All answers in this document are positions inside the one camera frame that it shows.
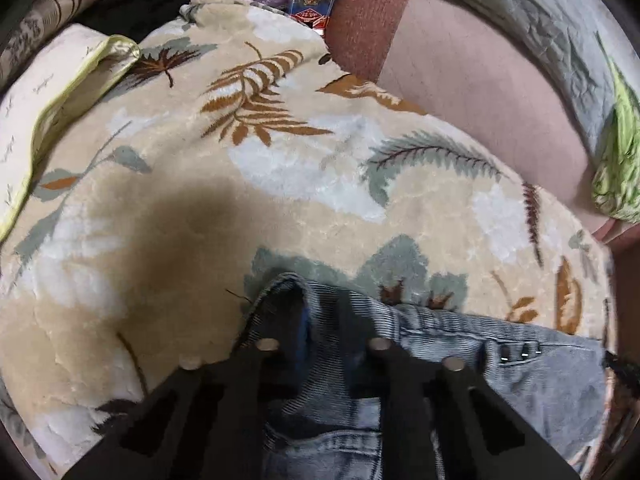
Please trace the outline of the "blue denim pants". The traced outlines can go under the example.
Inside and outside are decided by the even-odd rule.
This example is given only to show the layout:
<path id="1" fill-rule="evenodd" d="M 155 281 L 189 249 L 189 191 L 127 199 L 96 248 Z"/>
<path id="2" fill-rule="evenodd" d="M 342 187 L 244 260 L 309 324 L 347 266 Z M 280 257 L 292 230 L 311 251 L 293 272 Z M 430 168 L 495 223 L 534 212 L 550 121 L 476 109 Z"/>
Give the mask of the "blue denim pants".
<path id="1" fill-rule="evenodd" d="M 601 432 L 592 339 L 270 273 L 236 343 L 271 338 L 291 389 L 265 411 L 265 479 L 575 479 Z"/>

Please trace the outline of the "beige leaf pattern fleece blanket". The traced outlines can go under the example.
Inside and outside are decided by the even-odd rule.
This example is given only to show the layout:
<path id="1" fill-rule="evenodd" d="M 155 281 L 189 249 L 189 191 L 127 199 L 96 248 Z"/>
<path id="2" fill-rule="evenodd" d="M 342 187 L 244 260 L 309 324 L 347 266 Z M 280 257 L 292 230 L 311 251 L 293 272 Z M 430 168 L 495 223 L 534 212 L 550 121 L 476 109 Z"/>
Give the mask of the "beige leaf pattern fleece blanket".
<path id="1" fill-rule="evenodd" d="M 228 356 L 276 275 L 342 286 L 461 340 L 583 477 L 616 341 L 608 252 L 448 122 L 359 80 L 322 39 L 193 0 L 73 122 L 1 247 L 2 408 L 43 479 L 181 362 Z"/>

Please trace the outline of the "green patterned cloth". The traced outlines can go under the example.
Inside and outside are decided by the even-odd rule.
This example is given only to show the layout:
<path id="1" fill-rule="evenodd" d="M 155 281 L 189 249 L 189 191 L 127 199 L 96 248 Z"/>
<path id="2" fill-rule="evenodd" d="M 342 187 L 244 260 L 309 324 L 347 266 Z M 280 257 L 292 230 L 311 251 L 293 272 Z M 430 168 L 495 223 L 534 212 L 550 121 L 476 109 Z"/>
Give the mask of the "green patterned cloth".
<path id="1" fill-rule="evenodd" d="M 614 106 L 604 129 L 605 144 L 591 196 L 602 214 L 638 223 L 639 100 L 612 56 L 604 54 L 613 79 Z"/>

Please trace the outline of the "pink brown mattress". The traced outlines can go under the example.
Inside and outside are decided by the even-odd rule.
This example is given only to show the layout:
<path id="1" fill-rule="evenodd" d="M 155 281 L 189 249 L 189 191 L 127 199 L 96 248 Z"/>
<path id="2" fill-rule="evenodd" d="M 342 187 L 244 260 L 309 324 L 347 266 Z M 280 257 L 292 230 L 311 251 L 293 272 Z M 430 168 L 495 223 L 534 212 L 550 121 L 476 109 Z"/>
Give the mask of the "pink brown mattress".
<path id="1" fill-rule="evenodd" d="M 344 70 L 469 133 L 616 252 L 638 242 L 638 228 L 593 208 L 593 166 L 552 83 L 476 13 L 451 0 L 336 0 L 326 42 Z"/>

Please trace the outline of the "white pillow with green trim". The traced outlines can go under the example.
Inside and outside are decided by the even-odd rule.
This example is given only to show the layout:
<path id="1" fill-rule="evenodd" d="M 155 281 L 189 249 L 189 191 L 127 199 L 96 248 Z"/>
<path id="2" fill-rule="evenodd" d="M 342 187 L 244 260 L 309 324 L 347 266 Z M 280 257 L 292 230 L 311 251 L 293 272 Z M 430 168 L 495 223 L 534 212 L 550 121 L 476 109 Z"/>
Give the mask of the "white pillow with green trim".
<path id="1" fill-rule="evenodd" d="M 36 162 L 141 56 L 125 36 L 70 25 L 32 60 L 1 100 L 1 235 L 14 225 Z"/>

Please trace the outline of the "grey quilted blanket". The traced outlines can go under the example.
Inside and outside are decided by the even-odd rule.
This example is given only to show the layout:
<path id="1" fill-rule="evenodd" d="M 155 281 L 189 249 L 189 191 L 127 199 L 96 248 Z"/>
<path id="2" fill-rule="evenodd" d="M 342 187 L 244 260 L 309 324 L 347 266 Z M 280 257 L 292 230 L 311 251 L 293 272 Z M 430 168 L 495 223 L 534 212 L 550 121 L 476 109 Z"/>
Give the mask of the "grey quilted blanket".
<path id="1" fill-rule="evenodd" d="M 597 157 L 614 106 L 614 84 L 593 6 L 582 0 L 460 0 L 526 47 L 556 84 Z"/>

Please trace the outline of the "brown striped rolled bedding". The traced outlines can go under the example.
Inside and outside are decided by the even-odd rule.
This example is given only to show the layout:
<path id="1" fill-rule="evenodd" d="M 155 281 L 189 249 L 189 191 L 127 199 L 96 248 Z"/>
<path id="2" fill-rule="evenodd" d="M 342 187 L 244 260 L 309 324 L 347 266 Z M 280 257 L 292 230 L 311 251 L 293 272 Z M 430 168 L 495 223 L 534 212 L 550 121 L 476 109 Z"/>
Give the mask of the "brown striped rolled bedding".
<path id="1" fill-rule="evenodd" d="M 68 22 L 96 0 L 14 0 L 1 5 L 1 87 Z"/>

